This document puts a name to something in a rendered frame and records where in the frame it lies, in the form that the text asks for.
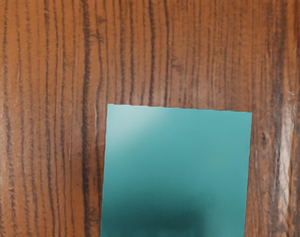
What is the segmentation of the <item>teal block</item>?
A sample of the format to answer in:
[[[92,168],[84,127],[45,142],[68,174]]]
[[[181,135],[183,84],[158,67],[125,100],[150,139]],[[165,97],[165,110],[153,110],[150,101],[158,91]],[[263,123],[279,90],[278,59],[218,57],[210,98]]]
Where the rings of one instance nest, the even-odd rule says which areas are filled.
[[[108,105],[100,237],[244,237],[251,121]]]

